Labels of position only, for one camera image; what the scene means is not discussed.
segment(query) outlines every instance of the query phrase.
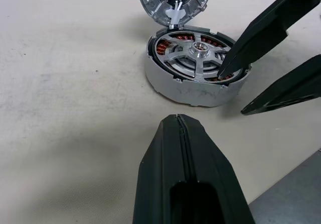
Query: copper coil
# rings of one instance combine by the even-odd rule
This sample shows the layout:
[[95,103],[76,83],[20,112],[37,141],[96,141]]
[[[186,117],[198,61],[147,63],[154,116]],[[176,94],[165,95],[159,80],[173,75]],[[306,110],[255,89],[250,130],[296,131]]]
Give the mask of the copper coil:
[[221,45],[221,43],[216,42],[215,40],[211,40],[211,39],[205,38],[205,37],[202,37],[202,42],[206,42],[206,43],[212,44],[215,47],[225,47],[225,46]]
[[166,50],[166,48],[157,48],[156,50],[160,51],[160,52],[164,52]]
[[209,78],[208,81],[218,82],[218,81],[230,79],[230,78],[233,77],[233,76],[234,76],[233,74],[230,74],[230,75],[224,77],[223,79],[219,79],[218,77],[214,77],[214,78]]
[[177,36],[176,38],[180,40],[194,40],[193,36]]
[[164,44],[164,45],[167,45],[167,46],[169,46],[171,43],[170,42],[168,42],[168,41],[161,41],[160,42],[161,44]]
[[168,45],[165,45],[165,44],[163,44],[163,43],[160,43],[159,45],[158,45],[158,47],[168,47]]

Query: brushless motor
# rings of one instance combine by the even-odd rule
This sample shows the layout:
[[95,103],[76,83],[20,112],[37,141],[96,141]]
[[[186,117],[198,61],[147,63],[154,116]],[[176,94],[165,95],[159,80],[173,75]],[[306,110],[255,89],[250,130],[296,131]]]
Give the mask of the brushless motor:
[[249,69],[218,78],[218,70],[235,43],[209,29],[185,26],[208,0],[140,0],[156,22],[167,26],[147,44],[151,61],[145,72],[155,90],[180,103],[218,106],[234,98]]

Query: black robotic finger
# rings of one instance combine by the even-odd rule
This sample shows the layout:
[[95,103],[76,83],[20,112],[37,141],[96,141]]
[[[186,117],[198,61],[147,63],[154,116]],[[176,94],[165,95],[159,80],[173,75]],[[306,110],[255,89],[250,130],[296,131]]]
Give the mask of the black robotic finger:
[[218,75],[223,78],[248,67],[287,37],[286,30],[320,0],[276,0],[246,28],[226,55]]
[[321,55],[275,81],[241,112],[252,115],[312,100],[321,96]]
[[254,223],[233,168],[198,120],[170,115],[139,167],[133,224]]

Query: silver motor casing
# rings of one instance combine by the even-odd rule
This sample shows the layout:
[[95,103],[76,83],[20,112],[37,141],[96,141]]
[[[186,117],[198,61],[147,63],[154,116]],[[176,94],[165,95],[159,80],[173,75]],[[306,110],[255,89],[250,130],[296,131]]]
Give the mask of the silver motor casing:
[[[230,44],[231,42],[232,44],[235,43],[232,39],[221,33],[210,33],[209,29],[198,27],[185,27],[182,29],[182,31],[186,30],[197,30],[204,34],[220,36],[220,39],[225,39]],[[243,69],[239,77],[231,82],[212,83],[184,79],[180,76],[175,76],[172,72],[161,67],[155,58],[155,54],[151,51],[151,45],[153,45],[155,39],[167,32],[168,28],[158,31],[156,36],[152,36],[147,44],[147,54],[150,61],[145,63],[145,72],[149,82],[157,92],[179,103],[207,107],[225,104],[239,93],[245,79],[250,73],[250,68]]]

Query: white table surface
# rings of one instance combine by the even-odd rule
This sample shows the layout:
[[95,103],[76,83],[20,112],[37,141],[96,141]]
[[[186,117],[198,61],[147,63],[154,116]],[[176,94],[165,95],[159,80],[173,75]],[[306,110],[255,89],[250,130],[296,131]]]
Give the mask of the white table surface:
[[[209,0],[190,25],[237,39],[274,0]],[[143,65],[161,28],[139,0],[0,0],[0,223],[131,223],[138,165],[160,121],[197,118],[251,202],[321,146],[321,100],[240,110],[321,52],[321,8],[222,107],[174,103]]]

